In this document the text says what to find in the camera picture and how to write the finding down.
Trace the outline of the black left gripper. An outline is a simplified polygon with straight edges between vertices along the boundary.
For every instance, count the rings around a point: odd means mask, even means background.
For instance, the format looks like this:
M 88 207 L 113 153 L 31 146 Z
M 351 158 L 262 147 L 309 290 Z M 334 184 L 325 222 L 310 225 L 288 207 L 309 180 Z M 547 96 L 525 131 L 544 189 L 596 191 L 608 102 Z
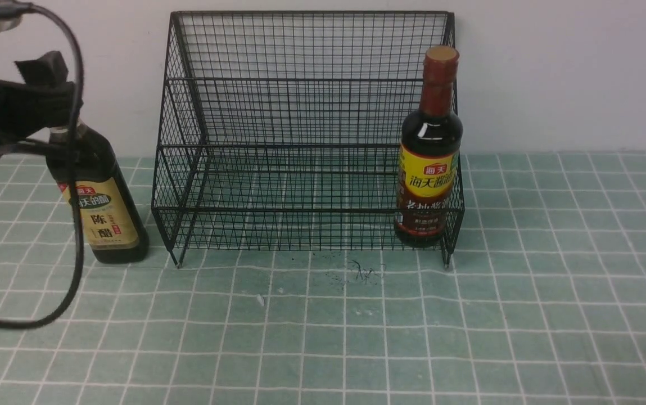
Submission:
M 74 79 L 60 51 L 15 61 L 22 82 L 0 79 L 0 159 L 7 154 L 42 155 L 64 162 L 64 179 L 78 180 L 74 161 L 78 141 L 48 145 L 33 141 L 44 128 L 64 127 L 74 131 L 82 108 L 82 57 L 74 59 Z

